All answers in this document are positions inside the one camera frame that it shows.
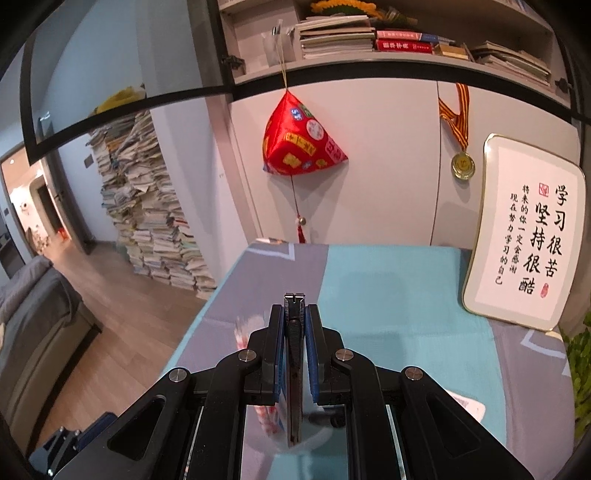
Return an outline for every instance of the stack of papers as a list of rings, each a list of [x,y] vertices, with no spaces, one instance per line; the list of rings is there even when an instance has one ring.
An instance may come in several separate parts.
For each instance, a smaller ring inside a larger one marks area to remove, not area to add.
[[[367,15],[308,17],[296,29],[305,59],[374,49],[375,29]]]
[[[103,207],[134,272],[208,298],[216,284],[184,217],[150,112],[98,129],[89,144],[103,179]]]
[[[487,41],[471,49],[471,52],[477,63],[510,73],[546,89],[551,88],[551,70],[542,60],[523,50],[514,51]]]

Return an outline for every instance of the red tassel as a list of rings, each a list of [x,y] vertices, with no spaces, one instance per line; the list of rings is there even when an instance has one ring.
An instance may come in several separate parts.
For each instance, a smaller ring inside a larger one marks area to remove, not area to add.
[[[300,241],[301,244],[305,244],[306,243],[306,237],[304,236],[304,230],[302,229],[300,223],[299,223],[300,217],[298,217],[298,224],[297,224],[297,238]]]

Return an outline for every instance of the doorway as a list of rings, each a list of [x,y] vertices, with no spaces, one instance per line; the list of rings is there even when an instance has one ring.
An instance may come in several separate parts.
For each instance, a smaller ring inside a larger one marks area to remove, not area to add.
[[[49,189],[45,182],[37,189],[37,195],[41,200],[41,205],[45,209],[45,213],[49,219],[49,223],[54,232],[58,232],[60,228],[63,228],[63,224],[57,214],[56,206],[51,201]]]
[[[1,167],[15,223],[22,228],[33,255],[41,254],[63,231],[43,165],[40,161],[29,165],[26,150],[22,148],[5,158]]]

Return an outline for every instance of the red book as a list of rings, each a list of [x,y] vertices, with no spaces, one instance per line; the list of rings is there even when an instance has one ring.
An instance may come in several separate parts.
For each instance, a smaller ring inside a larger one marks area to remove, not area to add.
[[[407,30],[378,30],[378,38],[393,38],[394,40],[420,40],[421,34],[418,32],[409,32]]]
[[[376,40],[378,51],[412,51],[433,53],[431,44],[412,40]]]

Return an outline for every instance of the bolt head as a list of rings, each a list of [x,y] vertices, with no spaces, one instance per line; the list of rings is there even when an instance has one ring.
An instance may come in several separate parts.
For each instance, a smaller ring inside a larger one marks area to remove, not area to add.
[[[341,348],[335,352],[335,357],[341,362],[348,362],[353,358],[353,352],[348,348]]]
[[[168,374],[168,379],[175,383],[182,382],[185,378],[187,378],[187,371],[182,368],[175,368]]]
[[[243,362],[251,362],[256,358],[256,352],[254,350],[249,350],[245,348],[244,350],[240,350],[238,352],[238,359]]]
[[[409,380],[421,380],[423,377],[423,370],[421,370],[419,367],[408,367],[404,371],[404,375],[406,375]]]

